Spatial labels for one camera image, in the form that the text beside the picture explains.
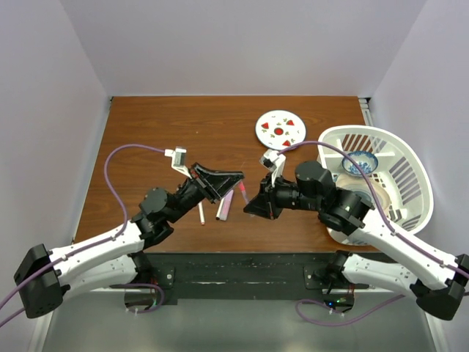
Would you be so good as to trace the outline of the pink highlighter pen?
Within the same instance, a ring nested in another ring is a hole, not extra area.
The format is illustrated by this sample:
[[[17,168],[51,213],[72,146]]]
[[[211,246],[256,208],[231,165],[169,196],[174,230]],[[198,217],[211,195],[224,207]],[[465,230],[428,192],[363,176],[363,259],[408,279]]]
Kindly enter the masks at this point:
[[[222,214],[221,214],[221,218],[220,218],[221,221],[226,221],[227,218],[228,218],[229,210],[230,210],[230,207],[231,207],[233,195],[234,195],[234,191],[231,190],[231,191],[224,197],[224,198],[225,198],[225,202],[224,202],[224,207],[223,207]]]

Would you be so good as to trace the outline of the pink pen red tip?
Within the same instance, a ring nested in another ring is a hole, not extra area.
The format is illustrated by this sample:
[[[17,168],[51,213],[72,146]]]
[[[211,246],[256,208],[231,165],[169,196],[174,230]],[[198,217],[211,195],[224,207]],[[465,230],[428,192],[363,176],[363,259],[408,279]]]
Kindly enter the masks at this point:
[[[247,192],[246,192],[246,189],[245,189],[245,186],[244,186],[243,183],[240,183],[239,189],[241,191],[241,194],[243,196],[243,199],[244,199],[245,203],[248,204],[249,203],[249,198],[248,198],[248,195],[247,195]]]

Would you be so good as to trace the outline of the white pen peach tip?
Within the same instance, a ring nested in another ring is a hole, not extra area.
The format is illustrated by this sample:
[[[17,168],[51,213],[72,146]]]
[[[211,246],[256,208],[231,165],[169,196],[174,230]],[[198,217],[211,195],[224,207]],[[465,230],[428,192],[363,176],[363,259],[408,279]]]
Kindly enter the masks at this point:
[[[200,224],[202,226],[205,225],[205,216],[204,216],[204,208],[203,208],[203,204],[200,202],[198,204],[198,209],[199,209],[199,220],[200,220]]]

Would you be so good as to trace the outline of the white pen black tip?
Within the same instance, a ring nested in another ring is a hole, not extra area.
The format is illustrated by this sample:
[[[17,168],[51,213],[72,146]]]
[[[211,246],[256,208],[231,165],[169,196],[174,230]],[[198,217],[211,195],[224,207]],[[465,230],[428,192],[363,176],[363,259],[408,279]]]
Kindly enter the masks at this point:
[[[216,220],[220,220],[220,218],[221,218],[222,210],[223,210],[223,207],[224,207],[224,202],[225,202],[225,198],[222,198],[220,203],[219,203],[217,213],[215,215]]]

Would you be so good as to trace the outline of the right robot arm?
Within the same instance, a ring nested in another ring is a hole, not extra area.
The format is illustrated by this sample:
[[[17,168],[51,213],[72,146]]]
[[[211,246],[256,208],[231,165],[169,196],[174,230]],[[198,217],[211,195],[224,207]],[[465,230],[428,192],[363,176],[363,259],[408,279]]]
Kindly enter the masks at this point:
[[[436,318],[454,318],[468,283],[466,254],[455,257],[399,230],[372,202],[336,187],[330,171],[317,161],[298,165],[295,177],[291,182],[268,173],[244,212],[269,220],[284,209],[317,212],[326,227],[355,236],[393,260],[384,263],[337,251],[318,270],[318,279],[336,288],[361,284],[394,291],[413,297],[419,308]]]

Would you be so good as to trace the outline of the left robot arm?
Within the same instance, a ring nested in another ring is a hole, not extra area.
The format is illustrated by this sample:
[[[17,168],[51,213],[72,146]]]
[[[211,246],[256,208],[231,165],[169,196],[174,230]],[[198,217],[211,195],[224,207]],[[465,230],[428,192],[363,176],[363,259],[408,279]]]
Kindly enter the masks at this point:
[[[211,170],[198,163],[184,166],[181,173],[186,179],[174,193],[151,188],[138,213],[124,217],[112,230],[69,246],[30,248],[14,274],[27,318],[42,317],[96,288],[147,286],[152,270],[144,265],[143,251],[166,240],[174,231],[172,224],[203,200],[220,201],[245,177],[241,171]]]

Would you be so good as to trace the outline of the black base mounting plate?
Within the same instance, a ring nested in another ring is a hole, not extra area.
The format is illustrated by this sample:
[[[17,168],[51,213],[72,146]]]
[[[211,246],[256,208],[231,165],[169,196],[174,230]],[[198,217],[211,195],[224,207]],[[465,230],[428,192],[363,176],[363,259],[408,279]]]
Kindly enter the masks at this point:
[[[131,284],[156,284],[164,304],[181,299],[293,300],[319,298],[328,290],[364,289],[338,277],[330,279],[328,253],[143,253],[133,255]]]

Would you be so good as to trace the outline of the white strawberry pattern plate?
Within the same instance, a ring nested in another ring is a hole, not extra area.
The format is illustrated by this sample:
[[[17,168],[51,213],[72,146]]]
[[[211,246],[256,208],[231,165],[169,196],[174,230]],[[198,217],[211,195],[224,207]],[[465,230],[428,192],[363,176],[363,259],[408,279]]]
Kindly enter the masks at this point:
[[[256,121],[255,134],[259,142],[272,150],[283,150],[306,140],[305,122],[285,110],[265,112]]]

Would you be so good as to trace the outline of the beige plate in rack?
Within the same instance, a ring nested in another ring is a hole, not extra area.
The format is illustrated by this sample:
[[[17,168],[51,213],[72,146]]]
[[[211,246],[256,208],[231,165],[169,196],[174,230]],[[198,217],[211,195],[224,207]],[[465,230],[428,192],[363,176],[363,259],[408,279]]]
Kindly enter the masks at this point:
[[[380,203],[381,208],[386,216],[389,214],[389,208],[391,205],[391,198],[388,192],[376,181],[370,179],[369,182],[374,189],[377,199]],[[377,208],[377,204],[373,198],[372,192],[362,177],[350,177],[346,174],[340,174],[336,179],[336,186],[339,188],[346,189],[348,191],[354,191],[363,199],[369,200]]]

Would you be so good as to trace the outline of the blue white bowl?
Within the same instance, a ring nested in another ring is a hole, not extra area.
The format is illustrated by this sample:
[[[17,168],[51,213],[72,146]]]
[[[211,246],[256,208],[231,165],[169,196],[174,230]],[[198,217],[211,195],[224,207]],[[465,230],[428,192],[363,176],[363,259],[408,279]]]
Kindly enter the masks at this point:
[[[349,176],[353,177],[360,177],[361,173],[352,161],[354,161],[367,176],[372,174],[379,165],[378,158],[371,152],[365,150],[350,152],[348,153],[348,158],[343,157],[341,166]]]

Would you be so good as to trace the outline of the white plastic dish rack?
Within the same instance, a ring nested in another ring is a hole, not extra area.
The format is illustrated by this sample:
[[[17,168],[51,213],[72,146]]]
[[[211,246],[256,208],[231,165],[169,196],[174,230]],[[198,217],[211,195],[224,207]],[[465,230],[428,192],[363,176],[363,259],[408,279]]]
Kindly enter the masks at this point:
[[[368,177],[388,192],[391,205],[387,217],[393,227],[416,235],[429,223],[434,210],[431,183],[420,159],[404,140],[364,125],[329,128],[319,140],[347,154],[365,150],[378,158],[377,169]]]

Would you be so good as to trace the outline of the aluminium frame rail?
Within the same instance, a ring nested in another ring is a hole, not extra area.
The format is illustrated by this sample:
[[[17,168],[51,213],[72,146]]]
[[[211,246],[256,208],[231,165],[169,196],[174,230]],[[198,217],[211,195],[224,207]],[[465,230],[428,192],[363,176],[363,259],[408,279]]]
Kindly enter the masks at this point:
[[[360,105],[360,108],[361,108],[361,111],[362,111],[363,120],[365,122],[365,125],[372,127],[372,126],[374,126],[374,122],[373,122],[373,119],[372,119],[371,110],[369,108],[370,100],[371,100],[371,98],[359,98],[358,102],[359,102],[359,105]]]

